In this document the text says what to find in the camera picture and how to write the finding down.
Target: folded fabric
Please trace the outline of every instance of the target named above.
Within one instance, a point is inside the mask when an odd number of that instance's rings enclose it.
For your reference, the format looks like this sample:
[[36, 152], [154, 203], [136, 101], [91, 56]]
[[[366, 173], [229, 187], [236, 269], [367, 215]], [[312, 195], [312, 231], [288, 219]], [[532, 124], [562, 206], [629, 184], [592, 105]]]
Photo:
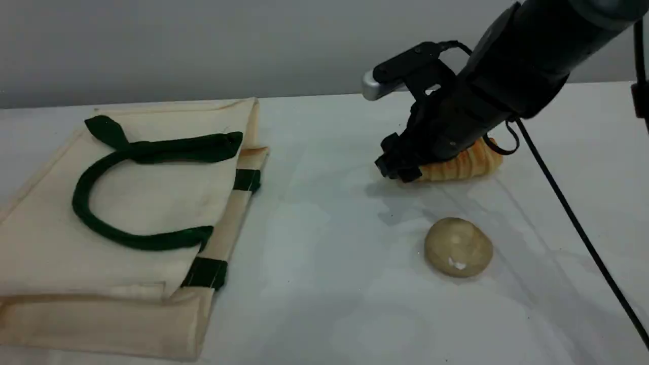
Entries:
[[[116, 121], [130, 142], [240, 132], [241, 145], [232, 158], [210, 164], [125, 160], [94, 184], [90, 210], [110, 226], [137, 235], [213, 226], [232, 192], [241, 147], [256, 146], [257, 109], [257, 100], [247, 99], [99, 111]], [[73, 212], [77, 180], [113, 151], [90, 132], [77, 133], [0, 214], [0, 296], [159, 300], [177, 291], [199, 246], [132, 249], [93, 232]]]
[[0, 299], [0, 344], [195, 360], [267, 148], [244, 149], [223, 218], [183, 285], [162, 302], [98, 296]]

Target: green strap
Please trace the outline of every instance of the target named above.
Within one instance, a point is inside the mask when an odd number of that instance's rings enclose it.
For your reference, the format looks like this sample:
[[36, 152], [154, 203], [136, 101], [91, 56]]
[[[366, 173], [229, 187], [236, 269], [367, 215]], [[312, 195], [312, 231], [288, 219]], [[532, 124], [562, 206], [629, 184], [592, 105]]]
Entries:
[[243, 133], [210, 134], [195, 138], [160, 142], [130, 143], [121, 126], [107, 116], [86, 120], [88, 130], [98, 140], [117, 151], [101, 158], [79, 178], [72, 196], [72, 209], [91, 230], [118, 244], [144, 251], [166, 251], [181, 247], [205, 248], [212, 235], [212, 226], [201, 226], [181, 231], [152, 235], [130, 234], [105, 223], [90, 211], [89, 200], [92, 186], [112, 166], [124, 160], [138, 164], [156, 164], [168, 161], [219, 162], [236, 156], [243, 141]]
[[220, 289], [225, 284], [228, 262], [214, 258], [197, 257], [180, 286], [201, 286]]
[[262, 185], [261, 177], [262, 172], [259, 170], [238, 169], [237, 175], [234, 178], [233, 189], [252, 192], [254, 194]]

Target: pastry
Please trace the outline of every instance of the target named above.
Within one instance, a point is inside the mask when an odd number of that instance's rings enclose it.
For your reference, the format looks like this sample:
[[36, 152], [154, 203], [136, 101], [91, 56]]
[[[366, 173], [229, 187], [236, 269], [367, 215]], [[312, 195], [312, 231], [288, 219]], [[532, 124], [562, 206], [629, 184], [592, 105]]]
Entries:
[[502, 155], [493, 151], [482, 138], [462, 151], [456, 158], [446, 162], [419, 167], [421, 177], [416, 181], [462, 180], [490, 174], [502, 164]]

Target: black cable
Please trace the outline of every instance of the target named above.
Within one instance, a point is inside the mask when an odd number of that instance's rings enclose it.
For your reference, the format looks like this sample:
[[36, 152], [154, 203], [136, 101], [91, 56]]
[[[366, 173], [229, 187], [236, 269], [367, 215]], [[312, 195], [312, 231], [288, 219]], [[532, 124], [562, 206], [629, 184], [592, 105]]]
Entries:
[[548, 179], [548, 183], [550, 183], [550, 186], [554, 190], [554, 193], [557, 195], [557, 198], [559, 199], [559, 202], [563, 206], [563, 209], [565, 210], [566, 214], [568, 214], [568, 218], [570, 218], [572, 225], [577, 230], [577, 233], [579, 234], [579, 237], [582, 239], [583, 244], [586, 246], [586, 249], [588, 249], [588, 252], [591, 254], [591, 257], [595, 261], [597, 268], [604, 276], [606, 283], [609, 285], [609, 287], [615, 294], [615, 297], [622, 305], [622, 308], [624, 308], [626, 315], [629, 316], [629, 319], [633, 323], [635, 330], [642, 338], [644, 345], [646, 346], [647, 349], [649, 349], [649, 334], [647, 334], [646, 329], [644, 329], [642, 322], [640, 322], [640, 319], [637, 317], [637, 315], [631, 308], [631, 305], [624, 297], [622, 290], [620, 290], [620, 288], [615, 283], [615, 280], [613, 280], [613, 277], [611, 276], [608, 269], [606, 268], [606, 265], [604, 265], [604, 262], [602, 261], [600, 255], [595, 250], [595, 247], [593, 247], [593, 244], [591, 243], [590, 239], [588, 239], [588, 236], [586, 236], [586, 232], [584, 232], [582, 225], [579, 223], [577, 217], [574, 215], [572, 209], [570, 208], [570, 205], [568, 204], [568, 201], [566, 200], [565, 196], [563, 196], [563, 193], [559, 189], [557, 182], [554, 180], [552, 174], [548, 170], [548, 167], [545, 166], [545, 162], [543, 162], [543, 159], [541, 158], [539, 151], [536, 149], [536, 146], [534, 146], [534, 143], [532, 142], [532, 139], [530, 138], [530, 135], [528, 134], [527, 129], [525, 129], [525, 126], [523, 125], [520, 118], [516, 118], [516, 124], [519, 126], [520, 132], [523, 135], [523, 139], [525, 139], [525, 142], [530, 147], [530, 151], [532, 151], [532, 154], [534, 155], [536, 162], [539, 164], [541, 171], [543, 171], [543, 175], [545, 175], [546, 179]]
[[644, 34], [643, 20], [640, 19], [633, 25], [633, 49], [635, 53], [635, 76], [638, 84], [646, 83], [646, 73], [644, 72]]
[[471, 53], [473, 53], [473, 51], [471, 51], [471, 48], [467, 47], [464, 43], [457, 40], [440, 42], [439, 45], [442, 47], [442, 52], [450, 48], [460, 48], [462, 51], [464, 51], [464, 53], [466, 53], [469, 56], [471, 56]]
[[[635, 72], [638, 78], [638, 85], [645, 86], [646, 73], [644, 70], [644, 35], [643, 35], [642, 20], [639, 20], [633, 26], [633, 35], [634, 35], [633, 44], [635, 47]], [[466, 45], [456, 40], [441, 42], [440, 45], [442, 46], [443, 51], [449, 48], [460, 48], [468, 55], [471, 55], [472, 53], [471, 49], [469, 49]], [[647, 130], [649, 131], [649, 118], [645, 118], [644, 120], [647, 124]], [[591, 257], [595, 261], [597, 268], [604, 276], [606, 283], [609, 285], [609, 287], [613, 291], [613, 294], [615, 294], [615, 297], [620, 302], [620, 305], [622, 305], [622, 308], [626, 312], [626, 315], [633, 323], [633, 326], [635, 327], [635, 330], [640, 335], [640, 338], [642, 339], [644, 346], [647, 348], [647, 350], [649, 350], [649, 334], [647, 334], [646, 329], [644, 329], [642, 322], [640, 322], [640, 319], [631, 308], [631, 305], [626, 300], [626, 297], [624, 297], [622, 290], [617, 286], [615, 280], [613, 280], [611, 273], [609, 273], [608, 269], [606, 268], [606, 265], [604, 264], [604, 261], [602, 261], [602, 258], [600, 258], [600, 255], [597, 253], [597, 250], [595, 250], [595, 247], [593, 247], [593, 244], [591, 243], [590, 239], [586, 235], [586, 232], [583, 230], [582, 225], [577, 220], [577, 217], [574, 215], [574, 212], [572, 211], [570, 205], [568, 204], [568, 201], [563, 195], [563, 192], [561, 192], [561, 189], [559, 189], [559, 186], [557, 185], [557, 182], [554, 180], [552, 174], [550, 173], [550, 170], [548, 170], [548, 166], [546, 166], [545, 162], [543, 162], [543, 159], [541, 158], [539, 151], [536, 149], [534, 142], [532, 142], [532, 139], [530, 138], [530, 135], [528, 134], [527, 129], [525, 129], [525, 126], [523, 125], [522, 121], [520, 120], [520, 118], [515, 118], [515, 121], [516, 124], [519, 126], [520, 132], [523, 135], [523, 139], [525, 139], [525, 142], [530, 147], [530, 151], [532, 151], [532, 155], [534, 156], [534, 159], [536, 159], [536, 162], [541, 168], [543, 175], [545, 175], [546, 179], [548, 180], [548, 183], [550, 183], [550, 186], [552, 187], [552, 190], [557, 195], [557, 198], [559, 199], [559, 202], [561, 203], [563, 210], [565, 210], [566, 214], [568, 214], [568, 218], [570, 219], [570, 222], [572, 222], [572, 226], [575, 228], [575, 230], [577, 230], [577, 234], [582, 239], [583, 244], [586, 246], [588, 252], [591, 254]]]
[[[634, 95], [633, 102], [645, 104], [645, 94], [647, 93], [647, 80], [646, 72], [644, 70], [644, 26], [643, 20], [640, 19], [633, 25], [633, 53], [635, 54], [635, 76], [637, 79], [637, 84], [633, 87], [636, 88], [640, 94], [640, 97]], [[636, 110], [642, 110], [638, 117], [644, 117], [644, 124], [647, 127], [647, 132], [649, 132], [649, 118], [646, 114], [646, 105], [636, 105]]]

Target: gray wall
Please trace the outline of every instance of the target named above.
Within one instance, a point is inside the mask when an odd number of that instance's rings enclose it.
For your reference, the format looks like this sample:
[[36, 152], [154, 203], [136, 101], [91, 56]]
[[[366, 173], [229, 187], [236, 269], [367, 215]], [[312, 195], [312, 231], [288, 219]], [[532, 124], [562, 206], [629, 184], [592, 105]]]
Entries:
[[[512, 3], [0, 0], [0, 108], [358, 92], [423, 40], [474, 46]], [[632, 78], [627, 31], [571, 81]]]

